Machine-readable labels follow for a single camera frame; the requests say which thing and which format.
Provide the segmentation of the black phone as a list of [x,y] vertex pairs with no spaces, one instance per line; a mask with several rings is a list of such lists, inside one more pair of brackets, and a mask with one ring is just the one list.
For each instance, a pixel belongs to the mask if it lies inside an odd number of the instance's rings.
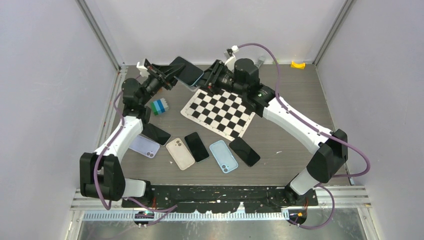
[[176,76],[176,78],[188,87],[194,87],[198,80],[204,75],[204,71],[202,69],[181,56],[177,56],[170,64],[184,64],[184,68],[181,73]]

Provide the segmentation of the light blue phone case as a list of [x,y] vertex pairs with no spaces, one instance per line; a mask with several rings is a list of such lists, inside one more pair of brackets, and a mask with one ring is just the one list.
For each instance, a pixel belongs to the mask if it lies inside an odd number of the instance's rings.
[[224,174],[228,174],[238,168],[238,162],[223,140],[212,143],[209,146],[209,150]]

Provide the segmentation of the lavender phone case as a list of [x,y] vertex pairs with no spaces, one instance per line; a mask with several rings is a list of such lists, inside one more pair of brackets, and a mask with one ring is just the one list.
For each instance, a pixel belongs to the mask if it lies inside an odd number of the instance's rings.
[[137,135],[129,145],[129,149],[150,159],[156,156],[160,147],[161,146],[157,142],[141,135]]

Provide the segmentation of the cream phone case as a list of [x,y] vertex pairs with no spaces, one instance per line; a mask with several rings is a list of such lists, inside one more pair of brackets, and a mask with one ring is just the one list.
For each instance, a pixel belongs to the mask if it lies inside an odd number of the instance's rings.
[[181,171],[195,164],[194,157],[180,138],[171,140],[165,147]]

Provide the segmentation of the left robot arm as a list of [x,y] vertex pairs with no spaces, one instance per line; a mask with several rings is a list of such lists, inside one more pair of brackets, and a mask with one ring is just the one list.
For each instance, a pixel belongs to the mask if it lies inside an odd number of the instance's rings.
[[145,81],[127,78],[116,97],[123,102],[123,110],[116,111],[120,115],[120,125],[95,151],[85,152],[80,157],[79,183],[84,197],[103,202],[134,197],[141,207],[148,207],[153,202],[153,193],[147,190],[149,181],[126,178],[121,161],[133,140],[149,123],[151,108],[147,103],[160,89],[171,90],[177,84],[177,76],[185,64],[157,65],[145,59],[137,68]]

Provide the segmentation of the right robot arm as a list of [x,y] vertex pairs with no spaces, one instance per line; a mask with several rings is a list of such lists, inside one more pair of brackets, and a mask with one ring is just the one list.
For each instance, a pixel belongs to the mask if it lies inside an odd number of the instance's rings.
[[320,126],[291,107],[274,89],[260,82],[259,68],[251,59],[236,60],[232,69],[216,60],[196,86],[213,94],[227,91],[238,95],[243,106],[283,128],[313,154],[307,166],[284,187],[284,199],[291,205],[299,205],[309,190],[328,183],[348,160],[347,134]]

